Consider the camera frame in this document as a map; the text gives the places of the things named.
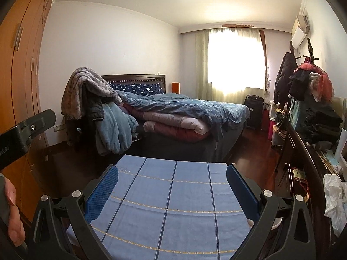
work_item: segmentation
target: blue gripper pad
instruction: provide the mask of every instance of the blue gripper pad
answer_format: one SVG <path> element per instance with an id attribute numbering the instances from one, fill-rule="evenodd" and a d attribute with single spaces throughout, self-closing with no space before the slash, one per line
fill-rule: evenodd
<path id="1" fill-rule="evenodd" d="M 89 224 L 98 219 L 117 182 L 118 169 L 113 165 L 86 201 L 84 217 Z"/>

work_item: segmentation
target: bed headboard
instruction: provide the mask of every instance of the bed headboard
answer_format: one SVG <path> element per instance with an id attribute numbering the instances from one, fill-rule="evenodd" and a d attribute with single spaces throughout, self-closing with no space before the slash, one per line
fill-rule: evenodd
<path id="1" fill-rule="evenodd" d="M 166 82 L 164 74 L 114 74 L 102 75 L 109 83 L 117 84 L 154 84 L 159 83 L 166 93 Z"/>

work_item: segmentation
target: fingernail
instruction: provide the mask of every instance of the fingernail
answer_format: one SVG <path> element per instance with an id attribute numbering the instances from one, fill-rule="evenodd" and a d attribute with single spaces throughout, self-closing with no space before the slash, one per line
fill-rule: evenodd
<path id="1" fill-rule="evenodd" d="M 12 202 L 12 205 L 16 205 L 16 194 L 14 192 L 9 193 L 9 199 Z"/>
<path id="2" fill-rule="evenodd" d="M 17 233 L 17 231 L 10 231 L 8 233 L 8 235 L 10 236 L 10 239 L 13 241 L 14 245 L 17 246 L 16 245 L 16 242 L 18 242 L 18 233 Z"/>

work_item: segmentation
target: yellow stripe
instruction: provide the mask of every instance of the yellow stripe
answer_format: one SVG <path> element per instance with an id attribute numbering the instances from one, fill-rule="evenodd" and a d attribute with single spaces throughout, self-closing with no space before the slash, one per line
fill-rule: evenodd
<path id="1" fill-rule="evenodd" d="M 99 230 L 95 227 L 92 226 L 92 228 L 100 233 L 103 233 L 107 236 L 110 236 L 116 240 L 120 240 L 120 241 L 123 241 L 123 242 L 126 242 L 126 243 L 130 243 L 130 244 L 133 244 L 133 245 L 136 245 L 138 247 L 143 247 L 143 248 L 147 248 L 147 249 L 152 249 L 152 250 L 159 250 L 159 251 L 162 251 L 162 252 L 171 252 L 171 253 L 180 253 L 180 254 L 217 254 L 217 253 L 230 253 L 230 252 L 235 252 L 236 249 L 234 250 L 225 250 L 225 251 L 201 251 L 201 252 L 191 252 L 191 251 L 177 251 L 177 250 L 168 250 L 168 249 L 157 249 L 156 247 L 149 247 L 149 246 L 146 246 L 146 245 L 143 245 L 143 244 L 139 244 L 139 243 L 136 243 L 136 242 L 132 242 L 132 241 L 129 241 L 129 240 L 125 240 L 125 239 L 122 239 L 120 237 L 117 237 L 117 236 L 114 236 L 114 235 L 111 235 L 109 233 L 105 233 L 103 232 L 102 230 Z"/>
<path id="2" fill-rule="evenodd" d="M 155 179 L 155 180 L 162 180 L 162 181 L 169 181 L 169 182 L 179 182 L 179 183 L 193 183 L 193 184 L 217 184 L 217 185 L 226 185 L 228 183 L 209 183 L 209 182 L 191 182 L 191 181 L 177 181 L 177 180 L 169 180 L 169 179 L 161 179 L 161 178 L 155 178 L 155 177 L 149 177 L 149 176 L 143 176 L 143 175 L 136 175 L 130 172 L 125 172 L 118 170 L 119 173 L 129 174 L 133 176 L 143 177 L 143 178 L 149 178 L 149 179 Z"/>
<path id="3" fill-rule="evenodd" d="M 154 209 L 160 209 L 160 210 L 175 211 L 175 212 L 186 212 L 186 213 L 236 213 L 236 212 L 242 212 L 242 210 L 233 210 L 233 211 L 189 211 L 189 210 L 180 210 L 180 209 L 166 209 L 166 208 L 162 208 L 162 207 L 156 207 L 156 206 L 141 204 L 141 203 L 137 203 L 137 202 L 132 202 L 132 201 L 129 201 L 129 200 L 125 200 L 125 199 L 121 199 L 121 198 L 118 198 L 118 197 L 114 197 L 112 195 L 111 195 L 111 197 L 114 198 L 114 199 L 117 199 L 119 201 L 124 201 L 124 202 L 128 202 L 128 203 L 131 203 L 131 204 L 136 204 L 136 205 L 145 206 L 145 207 L 154 208 Z"/>

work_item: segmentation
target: air conditioner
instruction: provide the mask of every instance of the air conditioner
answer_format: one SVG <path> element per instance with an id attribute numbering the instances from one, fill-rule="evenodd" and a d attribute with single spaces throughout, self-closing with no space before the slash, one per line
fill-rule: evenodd
<path id="1" fill-rule="evenodd" d="M 293 47 L 298 48 L 309 32 L 308 20 L 303 15 L 297 15 L 291 31 Z"/>

